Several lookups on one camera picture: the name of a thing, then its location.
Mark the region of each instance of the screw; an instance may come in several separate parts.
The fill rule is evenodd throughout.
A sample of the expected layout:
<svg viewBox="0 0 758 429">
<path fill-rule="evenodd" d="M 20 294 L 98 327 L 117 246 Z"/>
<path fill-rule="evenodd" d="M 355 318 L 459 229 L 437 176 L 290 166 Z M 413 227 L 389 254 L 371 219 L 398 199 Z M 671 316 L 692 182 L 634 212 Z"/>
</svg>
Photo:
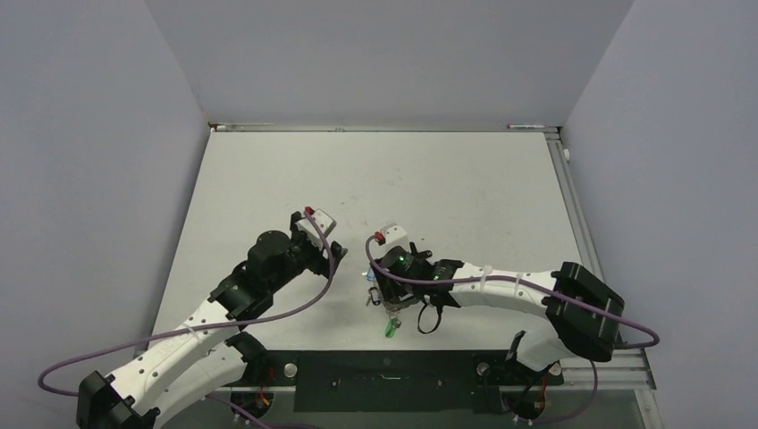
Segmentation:
<svg viewBox="0 0 758 429">
<path fill-rule="evenodd" d="M 479 375 L 484 375 L 484 373 L 487 372 L 487 370 L 490 369 L 490 365 L 486 362 L 482 362 L 481 364 L 476 366 L 476 373 Z"/>
<path fill-rule="evenodd" d="M 298 373 L 298 366 L 292 363 L 289 363 L 284 366 L 284 376 L 287 378 L 292 378 L 295 376 L 295 374 Z"/>
<path fill-rule="evenodd" d="M 550 369 L 548 370 L 548 372 L 550 374 L 555 375 L 557 377 L 558 375 L 560 375 L 560 373 L 563 372 L 563 368 L 560 367 L 560 363 L 559 362 L 556 362 L 556 363 L 552 364 L 552 366 L 550 367 Z"/>
</svg>

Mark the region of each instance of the small green object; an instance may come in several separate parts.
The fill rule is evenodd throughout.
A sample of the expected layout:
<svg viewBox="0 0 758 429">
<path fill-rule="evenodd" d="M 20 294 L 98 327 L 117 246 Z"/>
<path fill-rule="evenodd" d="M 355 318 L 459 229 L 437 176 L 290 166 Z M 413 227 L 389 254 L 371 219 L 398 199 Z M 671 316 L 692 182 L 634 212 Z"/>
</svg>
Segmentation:
<svg viewBox="0 0 758 429">
<path fill-rule="evenodd" d="M 384 336 L 387 338 L 392 338 L 395 336 L 395 331 L 397 331 L 397 328 L 395 328 L 392 320 L 390 320 L 387 322 L 387 327 L 384 329 Z"/>
</svg>

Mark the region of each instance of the red connector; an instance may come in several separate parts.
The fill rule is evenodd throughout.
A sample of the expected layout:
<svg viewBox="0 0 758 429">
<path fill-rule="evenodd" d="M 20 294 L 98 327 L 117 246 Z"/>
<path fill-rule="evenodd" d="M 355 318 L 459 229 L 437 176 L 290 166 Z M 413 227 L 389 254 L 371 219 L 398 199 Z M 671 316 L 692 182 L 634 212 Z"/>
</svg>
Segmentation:
<svg viewBox="0 0 758 429">
<path fill-rule="evenodd" d="M 376 238 L 376 241 L 379 242 L 379 246 L 382 246 L 384 243 L 387 242 L 387 240 L 384 238 L 384 234 L 382 234 L 379 231 L 374 232 L 374 237 Z"/>
</svg>

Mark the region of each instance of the cable clip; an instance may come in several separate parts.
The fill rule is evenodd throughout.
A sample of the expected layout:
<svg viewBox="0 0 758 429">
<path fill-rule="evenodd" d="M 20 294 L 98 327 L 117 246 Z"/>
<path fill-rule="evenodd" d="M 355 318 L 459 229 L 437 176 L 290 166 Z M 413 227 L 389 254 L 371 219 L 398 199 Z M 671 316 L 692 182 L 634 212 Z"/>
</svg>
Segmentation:
<svg viewBox="0 0 758 429">
<path fill-rule="evenodd" d="M 198 334 L 198 332 L 195 331 L 194 329 L 192 329 L 191 325 L 189 325 L 189 324 L 180 324 L 180 326 L 184 326 L 185 328 L 187 328 L 189 330 L 189 333 L 192 334 L 192 336 L 195 337 L 196 340 L 202 340 L 200 338 L 200 335 Z"/>
<path fill-rule="evenodd" d="M 519 307 L 522 307 L 521 311 L 525 311 L 525 309 L 523 308 L 524 303 L 520 302 L 516 297 L 519 296 L 518 287 L 519 287 L 519 284 L 521 283 L 521 279 L 523 278 L 524 278 L 524 273 L 516 273 L 516 281 L 513 282 L 513 298 L 516 300 L 517 305 Z"/>
<path fill-rule="evenodd" d="M 493 272 L 492 265 L 482 267 L 482 278 L 479 279 L 479 292 L 484 293 L 484 285 L 487 283 L 487 277 Z"/>
</svg>

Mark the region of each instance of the zip tie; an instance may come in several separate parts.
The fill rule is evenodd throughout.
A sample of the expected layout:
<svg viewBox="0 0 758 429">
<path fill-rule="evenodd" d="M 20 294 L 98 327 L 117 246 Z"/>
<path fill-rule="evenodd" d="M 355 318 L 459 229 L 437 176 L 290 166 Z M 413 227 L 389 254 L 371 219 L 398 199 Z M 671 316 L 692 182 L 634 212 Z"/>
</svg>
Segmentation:
<svg viewBox="0 0 758 429">
<path fill-rule="evenodd" d="M 189 329 L 189 333 L 192 334 L 192 336 L 195 337 L 195 339 L 197 339 L 199 341 L 202 340 L 200 338 L 200 335 L 198 335 L 198 332 L 195 331 L 194 329 L 192 329 L 192 326 L 190 326 L 188 324 L 180 324 L 180 326 L 184 326 L 185 328 Z"/>
<path fill-rule="evenodd" d="M 482 278 L 479 280 L 479 294 L 484 300 L 484 303 L 486 303 L 488 306 L 492 307 L 493 305 L 487 301 L 487 295 L 484 293 L 484 286 L 487 283 L 487 277 L 493 272 L 493 266 L 492 265 L 485 265 L 482 267 Z"/>
<path fill-rule="evenodd" d="M 521 311 L 524 311 L 524 304 L 519 302 L 520 300 L 516 298 L 518 296 L 518 284 L 521 282 L 521 279 L 524 278 L 524 273 L 516 273 L 516 281 L 514 282 L 513 286 L 513 299 L 516 300 L 518 303 L 518 306 L 521 307 Z"/>
</svg>

